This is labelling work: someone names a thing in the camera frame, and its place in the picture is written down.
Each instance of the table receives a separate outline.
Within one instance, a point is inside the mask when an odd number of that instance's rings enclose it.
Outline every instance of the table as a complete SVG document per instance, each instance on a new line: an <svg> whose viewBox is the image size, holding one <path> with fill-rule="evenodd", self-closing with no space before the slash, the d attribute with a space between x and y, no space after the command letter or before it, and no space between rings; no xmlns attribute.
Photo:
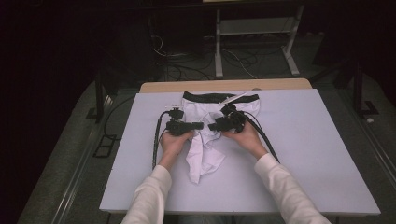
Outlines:
<svg viewBox="0 0 396 224"><path fill-rule="evenodd" d="M264 91L248 91L252 88ZM258 93L262 108L257 119L281 163L290 169L318 210L331 215L379 214L318 92L301 78L144 84L125 127L101 210L127 211L134 189L151 172L157 118L166 105L179 101L181 91L185 90ZM202 176L199 185L188 179L188 165L182 159L188 149L183 149L171 172L174 183L165 211L168 214L277 213L272 197L253 172L255 159L229 139L219 140L216 147L227 158L215 173Z"/></svg>

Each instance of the floor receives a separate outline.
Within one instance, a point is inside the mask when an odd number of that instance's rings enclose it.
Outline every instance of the floor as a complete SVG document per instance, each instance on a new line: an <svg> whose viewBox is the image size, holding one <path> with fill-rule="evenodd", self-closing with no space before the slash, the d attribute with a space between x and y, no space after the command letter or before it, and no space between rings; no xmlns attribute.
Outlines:
<svg viewBox="0 0 396 224"><path fill-rule="evenodd" d="M322 35L299 35L292 54L301 77L310 78L325 67L312 64ZM280 48L286 35L244 35L224 39L222 46L224 79L291 78ZM214 51L208 45L204 54L168 52L162 64L160 81L214 79ZM360 119L352 110L352 88L337 90L332 82L337 71L313 83L361 172L378 207L379 216L339 217L338 223L396 223L396 186L391 181L396 162L396 108L370 77L363 79L363 100L371 101L378 115ZM98 209L119 141L108 158L92 156L104 132L122 136L133 96L138 90L121 89L106 99L105 116L100 123L86 119L95 107L94 85L85 90L64 128L49 162L26 205L19 223L120 223L123 215L110 215ZM176 216L165 216L164 223L175 223ZM336 217L329 216L335 223Z"/></svg>

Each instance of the right hand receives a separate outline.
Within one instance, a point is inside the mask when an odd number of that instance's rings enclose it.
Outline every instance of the right hand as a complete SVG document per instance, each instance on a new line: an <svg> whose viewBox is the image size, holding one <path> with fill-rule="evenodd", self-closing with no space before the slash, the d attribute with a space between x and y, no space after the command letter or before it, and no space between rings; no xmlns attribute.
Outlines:
<svg viewBox="0 0 396 224"><path fill-rule="evenodd" d="M245 127L241 133L222 132L222 135L235 140L240 147L245 148L257 160L268 153L262 145L257 131L247 121L245 121Z"/></svg>

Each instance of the left hand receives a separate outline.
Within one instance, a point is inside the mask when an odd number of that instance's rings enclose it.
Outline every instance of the left hand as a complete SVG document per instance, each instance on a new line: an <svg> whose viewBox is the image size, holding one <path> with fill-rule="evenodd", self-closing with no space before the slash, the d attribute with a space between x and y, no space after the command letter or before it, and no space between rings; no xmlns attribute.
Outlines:
<svg viewBox="0 0 396 224"><path fill-rule="evenodd" d="M193 137L193 135L194 131L183 133L181 136L173 136L169 132L163 133L161 138L163 156L158 164L170 171L184 143L187 139Z"/></svg>

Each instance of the dark background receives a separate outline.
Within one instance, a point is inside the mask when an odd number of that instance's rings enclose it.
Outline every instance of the dark background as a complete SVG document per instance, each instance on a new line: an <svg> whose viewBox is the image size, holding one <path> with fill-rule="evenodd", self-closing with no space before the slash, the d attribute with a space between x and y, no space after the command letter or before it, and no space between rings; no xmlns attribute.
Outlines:
<svg viewBox="0 0 396 224"><path fill-rule="evenodd" d="M78 97L98 72L105 74L107 91L138 87L160 74L151 34L162 35L169 43L181 43L176 36L189 36L184 39L190 42L182 45L198 49L201 38L192 36L213 32L210 11L151 14L161 22L149 29L147 14L87 10L118 7L122 2L112 4L65 0L0 3L1 102L5 102L0 211L4 223L18 220ZM326 33L315 63L331 65L358 58L363 70L396 104L394 9L391 1L368 0L306 7L299 31ZM194 30L176 33L189 22Z"/></svg>

